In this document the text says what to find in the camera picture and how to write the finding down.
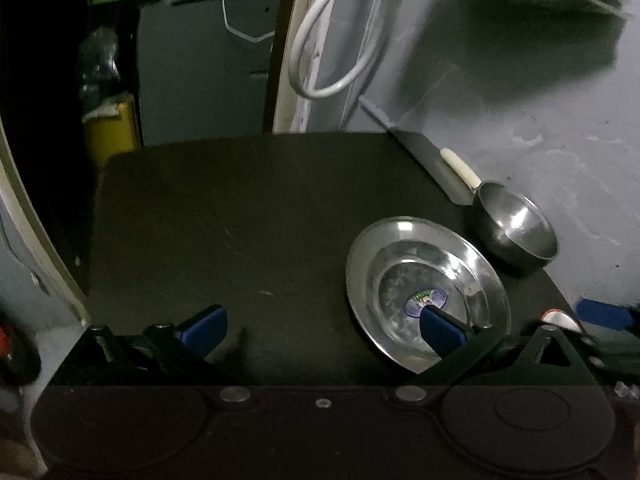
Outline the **steel plate with sticker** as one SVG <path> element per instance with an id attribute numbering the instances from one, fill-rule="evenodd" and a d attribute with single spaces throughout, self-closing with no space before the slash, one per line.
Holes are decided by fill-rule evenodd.
<path id="1" fill-rule="evenodd" d="M 425 219 L 394 217 L 365 228 L 349 251 L 346 287 L 378 350 L 416 374 L 440 361 L 420 334 L 426 306 L 471 328 L 512 328 L 506 290 L 489 261 L 459 234 Z"/>

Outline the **steel bowl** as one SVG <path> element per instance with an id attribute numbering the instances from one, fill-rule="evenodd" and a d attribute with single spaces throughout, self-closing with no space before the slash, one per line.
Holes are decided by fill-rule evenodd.
<path id="1" fill-rule="evenodd" d="M 504 270 L 529 275 L 548 266 L 560 251 L 555 230 L 526 196 L 495 181 L 475 190 L 471 228 Z"/>

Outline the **yellow bin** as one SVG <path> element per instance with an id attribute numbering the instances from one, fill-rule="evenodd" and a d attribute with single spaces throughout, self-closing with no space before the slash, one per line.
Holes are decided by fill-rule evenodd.
<path id="1" fill-rule="evenodd" d="M 136 102 L 130 93 L 106 99 L 82 118 L 96 166 L 104 169 L 116 155 L 140 148 Z"/>

